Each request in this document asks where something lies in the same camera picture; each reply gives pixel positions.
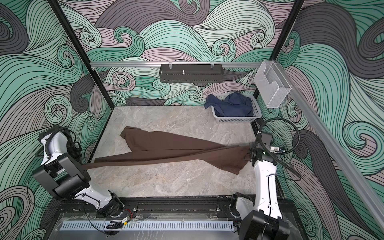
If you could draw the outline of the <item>white plastic laundry basket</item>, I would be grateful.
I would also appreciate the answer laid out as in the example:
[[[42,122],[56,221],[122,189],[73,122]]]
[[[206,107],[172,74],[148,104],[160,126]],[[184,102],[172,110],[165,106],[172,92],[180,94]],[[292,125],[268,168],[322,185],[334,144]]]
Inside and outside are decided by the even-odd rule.
[[[251,94],[246,93],[245,97],[249,98],[252,101],[252,116],[249,117],[219,117],[216,115],[214,107],[211,107],[214,118],[218,123],[251,123],[257,119],[262,118],[262,112],[257,103],[255,97]]]

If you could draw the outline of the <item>aluminium rail right wall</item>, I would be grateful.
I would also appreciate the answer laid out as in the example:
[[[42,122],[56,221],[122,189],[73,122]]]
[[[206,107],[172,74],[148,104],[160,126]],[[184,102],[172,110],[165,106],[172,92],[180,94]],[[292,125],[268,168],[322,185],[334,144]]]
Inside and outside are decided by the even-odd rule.
[[[277,72],[281,75],[284,85],[291,88],[290,94],[292,98],[295,99],[298,107],[307,117],[318,137],[343,171],[373,219],[380,229],[383,230],[384,203],[360,170],[355,166],[339,141],[333,136],[324,121],[319,117],[320,105],[317,103],[315,91],[311,87],[311,84],[308,80],[294,80],[294,77],[289,75],[280,63],[276,61],[273,61],[273,63],[277,68]]]

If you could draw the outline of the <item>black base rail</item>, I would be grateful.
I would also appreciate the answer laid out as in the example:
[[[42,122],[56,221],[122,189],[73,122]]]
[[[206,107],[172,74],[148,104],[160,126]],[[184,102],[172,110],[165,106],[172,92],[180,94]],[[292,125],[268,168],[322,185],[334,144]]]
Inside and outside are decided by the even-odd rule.
[[[114,210],[113,214],[102,214],[91,204],[84,201],[63,202],[58,213],[91,213],[98,217],[123,218],[134,217],[143,219],[149,215],[160,214],[206,214],[209,217],[236,219],[239,218],[237,206],[244,200],[253,204],[254,195],[247,197],[236,195],[219,196],[189,196],[189,197],[147,197],[147,198],[121,198],[124,207]]]

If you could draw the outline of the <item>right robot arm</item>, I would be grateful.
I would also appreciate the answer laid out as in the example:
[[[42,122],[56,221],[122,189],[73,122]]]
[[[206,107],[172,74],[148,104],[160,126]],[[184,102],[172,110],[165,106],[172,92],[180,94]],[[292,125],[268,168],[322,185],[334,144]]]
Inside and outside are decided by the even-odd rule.
[[[256,177],[256,195],[235,193],[230,209],[241,222],[237,226],[240,240],[287,240],[291,230],[283,220],[277,196],[277,153],[272,147],[272,135],[258,132],[250,146],[250,160]]]

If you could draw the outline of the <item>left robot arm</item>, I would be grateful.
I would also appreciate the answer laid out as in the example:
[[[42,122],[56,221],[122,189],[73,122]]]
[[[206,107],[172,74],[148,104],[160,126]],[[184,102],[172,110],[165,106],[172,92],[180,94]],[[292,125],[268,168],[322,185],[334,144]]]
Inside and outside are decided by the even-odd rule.
[[[43,160],[32,173],[34,179],[56,200],[81,200],[104,217],[120,217],[124,204],[106,189],[97,189],[81,164],[82,148],[67,127],[54,126],[39,134]]]

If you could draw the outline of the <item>navy blue trousers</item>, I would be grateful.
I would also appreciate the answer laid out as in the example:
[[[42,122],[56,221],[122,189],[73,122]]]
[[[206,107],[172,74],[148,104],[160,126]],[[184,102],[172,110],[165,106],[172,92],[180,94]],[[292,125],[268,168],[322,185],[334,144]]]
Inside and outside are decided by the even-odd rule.
[[[204,107],[205,109],[213,107],[215,115],[218,117],[253,116],[251,99],[240,93],[232,93],[224,100],[220,100],[214,95],[209,95],[206,99]]]

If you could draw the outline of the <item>clear plastic wall bin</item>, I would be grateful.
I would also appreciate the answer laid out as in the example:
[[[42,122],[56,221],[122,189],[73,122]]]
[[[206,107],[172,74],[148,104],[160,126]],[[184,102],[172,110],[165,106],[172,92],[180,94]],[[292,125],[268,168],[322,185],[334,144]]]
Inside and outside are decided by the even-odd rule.
[[[268,109],[279,108],[292,89],[285,69],[276,61],[263,61],[254,82]]]

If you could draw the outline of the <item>black perforated wall tray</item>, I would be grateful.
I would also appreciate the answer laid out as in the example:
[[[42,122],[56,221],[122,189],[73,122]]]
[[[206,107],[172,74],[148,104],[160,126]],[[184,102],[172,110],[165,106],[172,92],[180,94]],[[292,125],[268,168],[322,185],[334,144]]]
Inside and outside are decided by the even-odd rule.
[[[224,79],[222,65],[161,65],[163,83],[221,83]]]

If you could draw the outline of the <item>aluminium rail back wall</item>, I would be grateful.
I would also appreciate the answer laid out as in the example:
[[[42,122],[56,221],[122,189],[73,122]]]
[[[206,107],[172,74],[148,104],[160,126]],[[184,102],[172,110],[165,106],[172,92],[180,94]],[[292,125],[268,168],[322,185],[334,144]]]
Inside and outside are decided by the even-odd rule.
[[[223,68],[246,68],[254,69],[258,68],[262,62],[141,62],[141,61],[117,61],[117,62],[105,62],[97,61],[90,62],[92,68],[159,68],[161,65],[222,65]]]

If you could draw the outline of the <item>aluminium rail wall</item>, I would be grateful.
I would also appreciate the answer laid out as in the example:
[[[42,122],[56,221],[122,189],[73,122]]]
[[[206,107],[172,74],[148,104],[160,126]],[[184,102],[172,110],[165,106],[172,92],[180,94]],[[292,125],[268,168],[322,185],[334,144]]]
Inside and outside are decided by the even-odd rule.
[[[223,68],[246,68],[254,69],[258,68],[262,62],[141,62],[141,61],[117,61],[117,62],[105,62],[97,61],[90,62],[92,68],[159,68],[161,65],[222,65]]]
[[[384,203],[360,170],[355,166],[339,141],[333,136],[324,121],[319,117],[320,105],[317,103],[315,91],[311,87],[311,84],[308,80],[294,80],[294,77],[289,75],[280,63],[276,61],[273,61],[273,63],[277,68],[277,72],[281,75],[284,85],[291,88],[290,94],[292,98],[295,99],[298,107],[307,117],[318,137],[343,171],[373,219],[380,229],[383,230]]]

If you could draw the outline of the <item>brown trousers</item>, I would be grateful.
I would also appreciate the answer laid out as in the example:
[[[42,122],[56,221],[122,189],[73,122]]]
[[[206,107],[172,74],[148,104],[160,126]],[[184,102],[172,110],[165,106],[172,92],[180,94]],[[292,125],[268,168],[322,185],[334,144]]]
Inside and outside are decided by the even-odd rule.
[[[84,164],[85,169],[116,166],[142,166],[202,160],[229,173],[238,175],[250,160],[248,146],[225,146],[202,139],[134,127],[121,133],[129,153],[96,158]]]

